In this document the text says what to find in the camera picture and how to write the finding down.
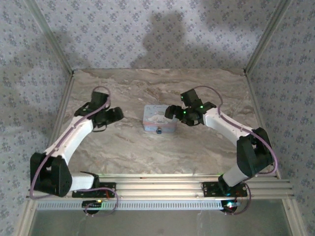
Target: black mounting bracket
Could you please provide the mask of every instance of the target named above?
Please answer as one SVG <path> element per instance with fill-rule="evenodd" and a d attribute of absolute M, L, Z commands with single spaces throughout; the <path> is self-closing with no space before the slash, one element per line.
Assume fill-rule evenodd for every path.
<path fill-rule="evenodd" d="M 201 188 L 203 190 L 203 196 L 205 198 L 213 197 L 247 197 L 246 186 L 243 183 L 239 183 L 232 187 L 228 193 L 223 193 L 220 188 L 219 182 L 203 182 L 201 183 Z"/>
<path fill-rule="evenodd" d="M 114 182 L 109 182 L 109 183 L 104 183 L 100 182 L 97 186 L 97 188 L 111 188 L 114 191 L 116 191 L 116 183 Z M 111 191 L 104 191 L 104 190 L 97 190 L 97 191 L 91 191 L 91 192 L 72 192 L 72 197 L 73 198 L 114 198 L 115 194 L 112 193 Z"/>

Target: glass panel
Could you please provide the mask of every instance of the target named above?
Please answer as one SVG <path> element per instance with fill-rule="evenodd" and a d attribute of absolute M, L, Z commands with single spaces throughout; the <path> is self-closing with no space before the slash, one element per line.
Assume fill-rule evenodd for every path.
<path fill-rule="evenodd" d="M 86 217 L 80 210 L 37 211 L 29 236 L 290 236 L 281 200 L 253 200 L 238 216 L 212 211 L 122 211 Z"/>
<path fill-rule="evenodd" d="M 257 127 L 245 78 L 228 71 L 115 69 L 78 71 L 74 76 L 62 131 L 74 112 L 90 101 L 97 85 L 111 90 L 112 107 L 121 107 L 125 119 L 109 125 L 104 132 L 89 134 L 70 161 L 72 172 L 220 174 L 229 170 L 236 163 L 236 147 L 205 125 L 188 127 L 178 122 L 174 133 L 162 134 L 144 130 L 145 105 L 181 106 L 180 94 L 197 85 L 213 86 L 223 96 L 224 113 L 240 123 Z M 210 89 L 196 91 L 203 103 L 219 105 L 218 96 Z M 155 118 L 160 122 L 163 114 L 157 113 L 152 122 Z"/>

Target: aluminum frame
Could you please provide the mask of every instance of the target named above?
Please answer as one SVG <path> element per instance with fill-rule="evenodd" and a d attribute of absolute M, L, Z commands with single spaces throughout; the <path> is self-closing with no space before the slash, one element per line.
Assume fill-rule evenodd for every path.
<path fill-rule="evenodd" d="M 73 76 L 71 76 L 65 93 L 63 95 L 60 110 L 57 116 L 56 124 L 53 130 L 49 145 L 58 137 L 64 113 L 68 104 L 70 93 L 73 86 Z M 252 100 L 255 96 L 252 93 L 250 81 L 247 79 Z M 256 113 L 259 125 L 263 127 L 263 122 L 259 112 Z M 201 190 L 201 182 L 217 181 L 217 175 L 205 174 L 174 174 L 174 175 L 100 175 L 100 181 L 117 183 L 117 192 L 121 197 L 121 201 L 138 201 L 138 200 L 201 200 L 204 199 Z M 281 179 L 280 173 L 277 176 L 258 176 L 248 181 L 248 185 L 252 191 L 252 199 L 282 199 L 286 216 L 289 221 L 290 229 L 294 236 L 307 236 L 305 226 L 302 221 L 297 202 L 294 199 L 292 186 L 289 180 Z M 209 200 L 225 200 L 231 198 L 207 198 Z M 35 210 L 40 202 L 43 201 L 73 201 L 69 193 L 64 198 L 56 196 L 48 197 L 42 200 L 27 200 L 24 212 L 20 217 L 20 221 L 16 227 L 16 236 L 26 236 L 30 232 Z"/>

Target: marble surface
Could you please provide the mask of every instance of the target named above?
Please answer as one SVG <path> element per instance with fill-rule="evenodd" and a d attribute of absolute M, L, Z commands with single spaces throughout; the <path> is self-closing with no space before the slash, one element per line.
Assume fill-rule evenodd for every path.
<path fill-rule="evenodd" d="M 147 133 L 142 118 L 146 104 L 181 105 L 180 93 L 198 85 L 216 88 L 223 96 L 222 111 L 240 123 L 257 128 L 245 77 L 221 69 L 95 69 L 76 71 L 62 131 L 74 112 L 91 99 L 92 89 L 108 87 L 111 107 L 119 106 L 125 118 L 91 133 L 69 163 L 72 172 L 97 174 L 219 174 L 236 163 L 236 147 L 204 125 L 177 123 L 172 134 Z M 215 93 L 198 88 L 203 102 L 219 104 Z"/>

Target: patterned wallpaper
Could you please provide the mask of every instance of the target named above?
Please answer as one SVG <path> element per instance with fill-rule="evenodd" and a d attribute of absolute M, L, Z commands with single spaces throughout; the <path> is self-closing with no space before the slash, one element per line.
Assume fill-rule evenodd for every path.
<path fill-rule="evenodd" d="M 12 235 L 29 161 L 51 136 L 68 74 L 22 0 L 0 1 L 0 235 Z"/>
<path fill-rule="evenodd" d="M 284 178 L 315 235 L 315 2 L 293 0 L 250 74 Z"/>
<path fill-rule="evenodd" d="M 243 68 L 279 0 L 41 0 L 73 69 Z"/>

